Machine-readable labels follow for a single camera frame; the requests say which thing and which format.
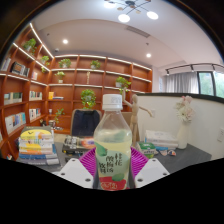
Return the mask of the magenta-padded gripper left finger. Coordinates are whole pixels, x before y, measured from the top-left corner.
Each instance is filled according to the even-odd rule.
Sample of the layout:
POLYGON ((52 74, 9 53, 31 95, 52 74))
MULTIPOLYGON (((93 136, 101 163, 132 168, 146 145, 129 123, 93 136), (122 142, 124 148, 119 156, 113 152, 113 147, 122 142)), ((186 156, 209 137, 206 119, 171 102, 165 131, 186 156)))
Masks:
POLYGON ((92 189, 97 172, 95 150, 86 152, 79 159, 71 158, 58 176, 83 188, 92 189))

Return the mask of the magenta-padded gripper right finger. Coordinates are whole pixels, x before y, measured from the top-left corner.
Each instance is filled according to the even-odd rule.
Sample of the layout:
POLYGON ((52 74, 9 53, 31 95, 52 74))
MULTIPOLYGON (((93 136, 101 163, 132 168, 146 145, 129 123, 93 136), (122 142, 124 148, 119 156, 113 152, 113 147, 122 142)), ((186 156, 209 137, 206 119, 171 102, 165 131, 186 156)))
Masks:
POLYGON ((130 165, 130 187, 144 187, 154 181, 157 181, 169 172, 159 162, 158 159, 148 159, 135 148, 131 149, 131 165, 130 165))

